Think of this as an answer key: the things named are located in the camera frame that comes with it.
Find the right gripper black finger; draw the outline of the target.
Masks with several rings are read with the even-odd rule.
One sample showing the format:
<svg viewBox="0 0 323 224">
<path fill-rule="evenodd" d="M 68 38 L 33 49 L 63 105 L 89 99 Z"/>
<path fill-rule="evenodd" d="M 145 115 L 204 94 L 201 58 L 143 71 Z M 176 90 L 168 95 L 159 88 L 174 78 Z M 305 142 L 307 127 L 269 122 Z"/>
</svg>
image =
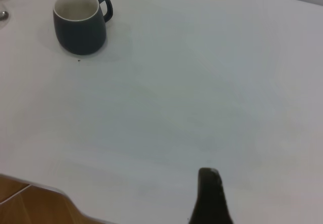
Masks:
<svg viewBox="0 0 323 224">
<path fill-rule="evenodd" d="M 189 223 L 233 224 L 218 170 L 199 169 L 197 199 Z"/>
</svg>

